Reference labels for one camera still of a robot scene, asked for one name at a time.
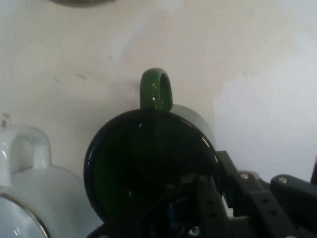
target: dark object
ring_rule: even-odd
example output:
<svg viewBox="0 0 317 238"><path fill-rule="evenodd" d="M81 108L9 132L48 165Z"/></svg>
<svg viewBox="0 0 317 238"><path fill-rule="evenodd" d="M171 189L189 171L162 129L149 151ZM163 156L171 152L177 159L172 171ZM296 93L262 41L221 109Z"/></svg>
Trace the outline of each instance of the dark object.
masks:
<svg viewBox="0 0 317 238"><path fill-rule="evenodd" d="M110 220L88 237L187 238L193 227L200 228L200 238L317 237L316 184L288 175L265 183L252 173L239 173L225 151L216 158L218 174L183 180L170 193ZM234 217L227 217L222 195Z"/></svg>
<svg viewBox="0 0 317 238"><path fill-rule="evenodd" d="M123 113L99 130L87 150L89 201L103 221L115 219L178 187L183 175L213 175L214 154L200 130L175 114Z"/></svg>

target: white mug handle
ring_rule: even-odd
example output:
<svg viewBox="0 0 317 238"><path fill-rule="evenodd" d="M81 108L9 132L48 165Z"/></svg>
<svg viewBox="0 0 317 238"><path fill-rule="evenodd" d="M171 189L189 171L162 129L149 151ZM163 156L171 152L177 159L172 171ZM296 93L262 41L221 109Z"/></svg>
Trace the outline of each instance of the white mug handle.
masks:
<svg viewBox="0 0 317 238"><path fill-rule="evenodd" d="M0 132L0 185L12 186L10 155L16 139L28 141L33 148L33 167L50 166L50 146L43 132L28 126L16 126Z"/></svg>

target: black plastic part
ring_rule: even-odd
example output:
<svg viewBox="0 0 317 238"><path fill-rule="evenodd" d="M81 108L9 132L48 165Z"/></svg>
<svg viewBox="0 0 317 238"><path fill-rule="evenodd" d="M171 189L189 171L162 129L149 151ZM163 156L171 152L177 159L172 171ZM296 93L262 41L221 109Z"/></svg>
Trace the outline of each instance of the black plastic part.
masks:
<svg viewBox="0 0 317 238"><path fill-rule="evenodd" d="M287 179L281 183L279 178ZM271 180L271 190L295 223L317 233L317 185L290 175L279 175Z"/></svg>
<svg viewBox="0 0 317 238"><path fill-rule="evenodd" d="M235 217L229 220L235 238L267 238L267 232L251 217Z"/></svg>
<svg viewBox="0 0 317 238"><path fill-rule="evenodd" d="M212 177L195 181L201 238L231 238L226 210Z"/></svg>
<svg viewBox="0 0 317 238"><path fill-rule="evenodd" d="M301 237L297 228L269 191L250 192L248 198L256 216L271 238Z"/></svg>

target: white mug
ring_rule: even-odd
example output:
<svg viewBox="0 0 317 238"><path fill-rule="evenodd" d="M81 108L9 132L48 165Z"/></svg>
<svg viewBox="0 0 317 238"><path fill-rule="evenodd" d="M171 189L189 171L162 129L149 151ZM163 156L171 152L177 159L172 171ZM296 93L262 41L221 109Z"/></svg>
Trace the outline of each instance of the white mug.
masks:
<svg viewBox="0 0 317 238"><path fill-rule="evenodd" d="M18 139L33 150L33 167L22 171L11 157ZM80 238L101 224L84 183L51 166L46 136L26 126L0 132L0 211L2 238Z"/></svg>

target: mug rim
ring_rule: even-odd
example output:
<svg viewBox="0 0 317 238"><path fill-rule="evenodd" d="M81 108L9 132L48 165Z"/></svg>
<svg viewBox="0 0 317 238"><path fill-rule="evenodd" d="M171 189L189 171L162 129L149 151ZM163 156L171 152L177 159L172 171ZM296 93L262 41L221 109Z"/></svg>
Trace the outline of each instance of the mug rim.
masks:
<svg viewBox="0 0 317 238"><path fill-rule="evenodd" d="M109 219L109 216L106 214L105 211L103 211L102 207L100 206L100 203L98 202L97 195L94 193L94 183L93 183L93 157L96 152L96 148L98 148L98 145L101 143L101 141L104 138L104 135L113 128L116 124L124 121L127 119L127 117L135 117L137 115L142 116L154 116L154 117L165 117L165 118L173 118L178 120L180 123L182 123L184 126L190 128L195 133L199 133L203 139L203 141L206 143L206 145L212 150L214 153L214 160L213 164L217 165L218 161L216 159L216 151L209 141L209 139L191 122L187 121L181 116L178 116L176 114L173 114L171 112L163 111L163 110L155 110L155 109L136 109L127 111L124 113L121 113L117 115L116 117L109 120L106 124L104 124L96 133L96 135L93 137L92 141L89 144L89 147L87 149L86 155L85 155L85 162L84 162L84 185L86 189L86 194L89 199L89 202L94 209L94 211L97 213L97 215L101 218L103 222L105 222L107 219Z"/></svg>

